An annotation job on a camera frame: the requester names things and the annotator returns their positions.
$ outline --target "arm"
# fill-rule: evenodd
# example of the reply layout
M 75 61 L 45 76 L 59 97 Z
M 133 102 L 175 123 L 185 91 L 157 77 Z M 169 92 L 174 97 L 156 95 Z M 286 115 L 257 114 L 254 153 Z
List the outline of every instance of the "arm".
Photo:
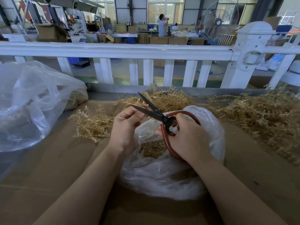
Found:
M 115 117 L 110 142 L 85 172 L 34 224 L 98 224 L 107 197 L 144 114 L 132 106 Z
M 163 24 L 164 26 L 167 26 L 168 25 L 168 19 L 167 18 L 165 18 L 165 20 L 166 20 L 166 22 Z
M 193 120 L 177 114 L 180 131 L 169 137 L 172 148 L 200 176 L 226 225 L 286 224 L 209 152 L 208 133 Z

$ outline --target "concrete floor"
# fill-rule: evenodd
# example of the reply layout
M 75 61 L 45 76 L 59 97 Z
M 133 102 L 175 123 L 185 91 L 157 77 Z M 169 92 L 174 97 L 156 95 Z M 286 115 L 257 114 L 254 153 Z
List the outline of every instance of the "concrete floor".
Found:
M 47 57 L 35 57 L 35 60 L 57 70 L 61 71 L 58 60 L 56 58 L 47 58 Z M 0 61 L 2 63 L 8 61 L 15 61 L 12 56 L 0 56 Z M 226 71 L 227 65 L 229 61 L 218 61 L 218 65 L 212 64 L 211 66 L 211 74 L 208 76 L 208 80 L 219 80 L 221 81 L 224 77 L 224 73 Z M 202 61 L 198 61 L 197 71 L 195 74 L 195 80 L 199 77 L 199 72 L 201 68 Z M 175 62 L 174 71 L 173 71 L 173 79 L 183 79 L 185 73 L 185 65 L 186 62 Z M 94 67 L 94 63 L 91 62 L 90 66 L 85 68 L 77 68 L 71 65 L 74 76 L 96 76 L 96 71 Z M 129 60 L 128 59 L 117 59 L 111 60 L 112 74 L 117 78 L 128 78 L 129 74 Z M 262 75 L 262 76 L 272 76 L 274 74 L 273 71 L 260 71 L 255 70 L 253 75 Z M 163 67 L 154 67 L 153 72 L 154 77 L 163 78 L 164 76 L 164 68 Z M 143 77 L 143 60 L 138 59 L 138 76 L 139 78 Z

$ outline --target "wall-mounted fan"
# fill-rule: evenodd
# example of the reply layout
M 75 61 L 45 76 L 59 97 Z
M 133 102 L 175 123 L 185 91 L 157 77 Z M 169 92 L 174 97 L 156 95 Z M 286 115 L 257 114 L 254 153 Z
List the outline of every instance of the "wall-mounted fan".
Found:
M 237 25 L 238 19 L 237 5 L 231 0 L 219 0 L 210 5 L 204 12 L 200 24 L 203 25 L 205 36 L 211 39 L 211 45 L 215 45 L 220 28 Z

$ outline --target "cardboard table surface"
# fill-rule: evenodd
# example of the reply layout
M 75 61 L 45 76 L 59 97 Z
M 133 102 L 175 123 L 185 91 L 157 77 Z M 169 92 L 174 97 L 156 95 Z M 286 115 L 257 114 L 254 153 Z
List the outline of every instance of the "cardboard table surface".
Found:
M 91 111 L 100 101 L 79 106 Z M 120 111 L 101 101 L 107 115 Z M 299 169 L 260 145 L 240 128 L 222 123 L 226 167 L 288 224 L 299 224 Z M 108 143 L 74 138 L 65 120 L 0 183 L 0 224 L 32 224 L 92 163 Z M 209 194 L 198 201 L 174 201 L 137 194 L 115 184 L 100 224 L 223 224 Z

